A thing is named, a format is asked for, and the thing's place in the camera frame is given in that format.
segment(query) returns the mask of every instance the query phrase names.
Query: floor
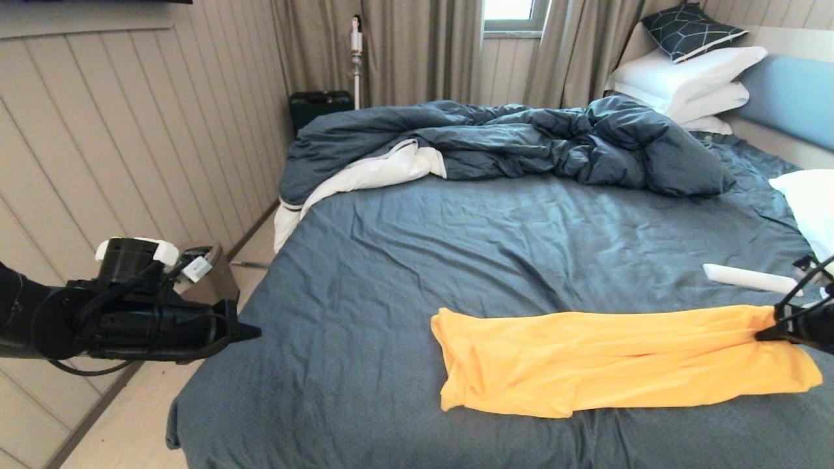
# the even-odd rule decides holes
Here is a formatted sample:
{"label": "floor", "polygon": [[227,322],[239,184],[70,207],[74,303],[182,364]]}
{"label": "floor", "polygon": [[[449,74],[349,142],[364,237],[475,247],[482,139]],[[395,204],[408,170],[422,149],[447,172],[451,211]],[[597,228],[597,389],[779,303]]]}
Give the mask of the floor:
{"label": "floor", "polygon": [[[273,236],[272,220],[267,219],[235,259],[271,262]],[[239,307],[243,307],[266,270],[233,266],[232,271],[240,287]],[[61,468],[186,469],[183,452],[165,446],[165,423],[171,401],[201,362],[143,365]]]}

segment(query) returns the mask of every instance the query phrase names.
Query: patterned pillow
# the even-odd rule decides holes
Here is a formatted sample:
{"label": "patterned pillow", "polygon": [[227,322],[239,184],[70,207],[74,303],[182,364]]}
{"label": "patterned pillow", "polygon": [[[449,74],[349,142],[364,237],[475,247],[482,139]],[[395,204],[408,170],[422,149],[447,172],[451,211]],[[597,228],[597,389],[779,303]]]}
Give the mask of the patterned pillow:
{"label": "patterned pillow", "polygon": [[641,21],[674,63],[728,47],[747,34],[744,29],[721,24],[706,16],[699,3],[684,3],[649,15]]}

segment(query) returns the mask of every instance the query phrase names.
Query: pillow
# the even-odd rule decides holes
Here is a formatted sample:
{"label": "pillow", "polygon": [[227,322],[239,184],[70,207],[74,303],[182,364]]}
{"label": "pillow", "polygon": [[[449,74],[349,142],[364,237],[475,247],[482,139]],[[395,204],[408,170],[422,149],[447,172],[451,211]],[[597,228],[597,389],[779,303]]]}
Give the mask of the pillow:
{"label": "pillow", "polygon": [[673,113],[667,112],[666,115],[680,124],[744,106],[749,99],[747,88],[741,83],[732,82],[706,96],[690,99],[683,107]]}
{"label": "pillow", "polygon": [[770,183],[785,195],[796,226],[816,258],[822,262],[834,255],[834,169],[796,171]]}
{"label": "pillow", "polygon": [[706,16],[699,3],[684,3],[642,20],[649,35],[672,62],[681,63],[717,48],[728,47],[747,34]]}
{"label": "pillow", "polygon": [[661,51],[624,63],[615,70],[605,89],[628,94],[662,113],[679,111],[694,98],[726,86],[746,68],[767,55],[761,47],[724,48],[675,65]]}
{"label": "pillow", "polygon": [[732,127],[716,116],[706,116],[700,119],[691,120],[681,124],[690,132],[712,132],[714,134],[730,135]]}

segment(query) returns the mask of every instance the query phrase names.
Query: trash can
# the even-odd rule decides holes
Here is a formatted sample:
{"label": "trash can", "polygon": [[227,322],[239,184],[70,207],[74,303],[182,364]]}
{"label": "trash can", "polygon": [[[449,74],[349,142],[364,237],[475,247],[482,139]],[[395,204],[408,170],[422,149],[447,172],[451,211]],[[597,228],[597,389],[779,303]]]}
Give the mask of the trash can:
{"label": "trash can", "polygon": [[188,243],[180,248],[180,255],[201,255],[211,264],[211,270],[197,283],[192,282],[185,275],[180,275],[174,290],[183,299],[209,305],[214,305],[218,301],[226,299],[238,300],[240,288],[238,288],[238,283],[234,281],[232,270],[229,268],[229,260],[226,259],[226,254],[220,243]]}
{"label": "trash can", "polygon": [[289,114],[295,135],[318,116],[352,110],[354,99],[347,91],[307,91],[289,97]]}

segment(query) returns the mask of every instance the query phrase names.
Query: yellow towel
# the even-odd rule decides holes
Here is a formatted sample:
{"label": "yellow towel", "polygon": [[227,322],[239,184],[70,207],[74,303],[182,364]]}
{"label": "yellow towel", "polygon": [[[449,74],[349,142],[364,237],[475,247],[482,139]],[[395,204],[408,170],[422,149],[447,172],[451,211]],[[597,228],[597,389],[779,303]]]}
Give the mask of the yellow towel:
{"label": "yellow towel", "polygon": [[479,319],[441,308],[440,407],[561,418],[601,407],[687,407],[822,383],[814,360],[753,335],[772,306]]}

